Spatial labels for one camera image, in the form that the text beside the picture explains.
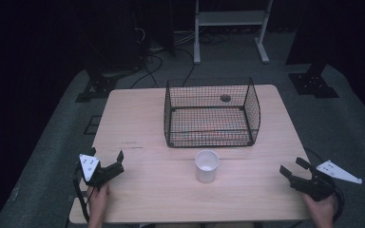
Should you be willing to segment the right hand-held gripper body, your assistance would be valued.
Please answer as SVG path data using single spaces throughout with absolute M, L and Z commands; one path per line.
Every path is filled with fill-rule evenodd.
M 336 191 L 334 179 L 361 184 L 362 179 L 342 169 L 332 161 L 325 161 L 309 170 L 311 178 L 306 180 L 294 176 L 289 180 L 290 186 L 295 190 L 309 195 L 314 201 L 324 200 Z

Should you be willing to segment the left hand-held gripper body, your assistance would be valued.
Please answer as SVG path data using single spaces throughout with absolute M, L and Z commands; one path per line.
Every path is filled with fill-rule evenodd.
M 123 163 L 117 164 L 117 160 L 107 167 L 102 167 L 100 159 L 94 156 L 81 154 L 79 160 L 85 184 L 98 189 L 125 171 Z

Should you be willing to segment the person's left hand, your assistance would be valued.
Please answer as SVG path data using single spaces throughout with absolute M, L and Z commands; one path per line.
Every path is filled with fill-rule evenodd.
M 107 200 L 110 195 L 109 184 L 104 184 L 100 189 L 89 186 L 87 189 L 89 194 L 89 221 L 104 222 Z

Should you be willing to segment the person's right hand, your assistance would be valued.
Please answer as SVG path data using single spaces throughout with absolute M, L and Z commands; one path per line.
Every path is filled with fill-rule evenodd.
M 321 201 L 314 201 L 309 195 L 301 193 L 309 215 L 316 228 L 334 228 L 335 199 L 330 196 Z

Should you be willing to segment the black stand base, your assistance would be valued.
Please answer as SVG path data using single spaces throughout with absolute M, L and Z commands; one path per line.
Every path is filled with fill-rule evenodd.
M 306 72 L 290 73 L 289 78 L 298 95 L 314 95 L 316 98 L 337 98 L 336 91 L 329 86 L 321 74 L 326 62 L 315 62 Z
M 106 77 L 97 69 L 86 70 L 88 81 L 83 92 L 77 98 L 76 103 L 87 103 L 92 99 L 107 98 L 109 93 L 116 87 L 116 77 Z

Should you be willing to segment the white cup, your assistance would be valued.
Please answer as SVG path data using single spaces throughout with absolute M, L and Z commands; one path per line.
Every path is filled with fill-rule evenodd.
M 202 183 L 212 182 L 216 178 L 219 156 L 212 150 L 202 150 L 195 158 L 196 177 Z

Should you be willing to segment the white metal stand frame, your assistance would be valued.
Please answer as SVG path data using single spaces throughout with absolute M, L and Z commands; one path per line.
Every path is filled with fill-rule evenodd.
M 201 62 L 200 28 L 204 27 L 230 27 L 230 26 L 260 26 L 259 36 L 255 38 L 259 57 L 264 64 L 270 62 L 263 45 L 264 35 L 269 22 L 269 17 L 274 0 L 267 0 L 263 10 L 243 11 L 200 11 L 200 0 L 196 0 L 193 62 Z

